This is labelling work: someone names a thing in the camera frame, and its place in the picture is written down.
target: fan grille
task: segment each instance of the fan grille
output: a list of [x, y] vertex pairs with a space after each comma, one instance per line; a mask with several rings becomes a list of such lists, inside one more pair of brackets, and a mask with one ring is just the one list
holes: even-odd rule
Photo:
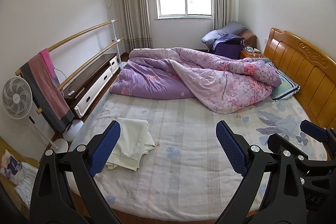
[[[19, 102], [14, 102], [15, 94], [19, 96]], [[11, 118], [24, 118], [29, 113], [32, 104], [32, 91], [26, 80], [21, 77], [13, 77], [5, 83], [2, 90], [2, 105]]]

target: wooden bar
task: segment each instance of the wooden bar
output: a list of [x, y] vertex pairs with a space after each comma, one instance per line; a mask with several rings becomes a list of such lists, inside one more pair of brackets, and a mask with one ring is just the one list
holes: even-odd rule
[[[111, 45], [109, 45], [108, 47], [106, 47], [105, 49], [103, 49], [101, 52], [99, 52], [99, 53], [97, 53], [95, 56], [93, 56], [92, 58], [90, 58], [88, 61], [86, 61], [82, 66], [80, 66], [77, 70], [75, 70], [68, 78], [66, 78], [65, 80], [64, 80], [64, 82], [58, 87], [58, 90], [62, 90], [64, 87], [65, 87], [65, 85], [67, 84], [67, 83], [69, 83], [78, 73], [80, 73], [81, 72], [81, 70], [83, 70], [87, 65], [89, 65], [93, 60], [95, 60], [99, 55], [101, 55], [101, 54], [103, 54], [104, 52], [106, 52], [108, 49], [110, 49], [110, 48], [112, 48], [114, 45], [116, 45], [116, 44], [118, 44], [118, 42], [117, 41], [115, 41], [115, 42], [113, 42]], [[41, 114], [42, 113], [42, 109], [41, 108], [39, 108], [39, 109], [37, 109], [37, 114]]]
[[[69, 42], [70, 40], [75, 39], [76, 37], [79, 37], [79, 36], [81, 36], [81, 35], [83, 35], [83, 34], [85, 34], [85, 33], [87, 33], [87, 32], [93, 31], [93, 30], [98, 29], [98, 28], [100, 28], [100, 27], [109, 25], [109, 24], [111, 24], [111, 23], [112, 23], [112, 21], [110, 20], [110, 21], [104, 22], [104, 23], [102, 23], [102, 24], [99, 24], [99, 25], [93, 26], [93, 27], [91, 27], [91, 28], [88, 28], [88, 29], [86, 29], [86, 30], [84, 30], [84, 31], [78, 32], [78, 33], [72, 35], [71, 37], [68, 37], [68, 38], [66, 38], [66, 39], [63, 39], [62, 41], [56, 43], [55, 45], [52, 45], [51, 47], [48, 48], [48, 51], [51, 52], [51, 51], [55, 50], [56, 48], [58, 48], [59, 46], [62, 46], [63, 44]], [[18, 69], [18, 70], [15, 72], [15, 74], [16, 74], [16, 76], [19, 76], [19, 75], [21, 74], [21, 70]]]

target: nightstand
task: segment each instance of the nightstand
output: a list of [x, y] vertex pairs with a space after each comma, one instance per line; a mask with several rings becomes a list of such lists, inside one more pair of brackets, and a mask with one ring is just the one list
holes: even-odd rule
[[258, 57], [263, 57], [262, 54], [254, 53], [254, 52], [248, 52], [247, 50], [243, 49], [240, 51], [240, 59], [249, 57], [249, 58], [258, 58]]

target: wooden headboard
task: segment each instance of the wooden headboard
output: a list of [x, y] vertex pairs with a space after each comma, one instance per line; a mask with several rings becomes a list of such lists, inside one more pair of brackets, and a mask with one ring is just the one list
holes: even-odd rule
[[336, 128], [336, 63], [306, 40], [276, 28], [271, 29], [263, 55], [301, 86], [295, 97], [310, 120]]

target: folded white garment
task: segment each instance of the folded white garment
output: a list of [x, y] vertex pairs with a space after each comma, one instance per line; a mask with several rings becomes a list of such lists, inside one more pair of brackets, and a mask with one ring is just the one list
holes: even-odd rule
[[26, 162], [22, 163], [22, 170], [25, 174], [21, 184], [15, 187], [15, 192], [20, 196], [23, 202], [30, 208], [33, 187], [38, 169]]
[[116, 121], [120, 124], [120, 138], [106, 162], [107, 168], [112, 170], [122, 166], [136, 171], [142, 155], [155, 148], [148, 132], [149, 123], [146, 120], [126, 118], [117, 118]]

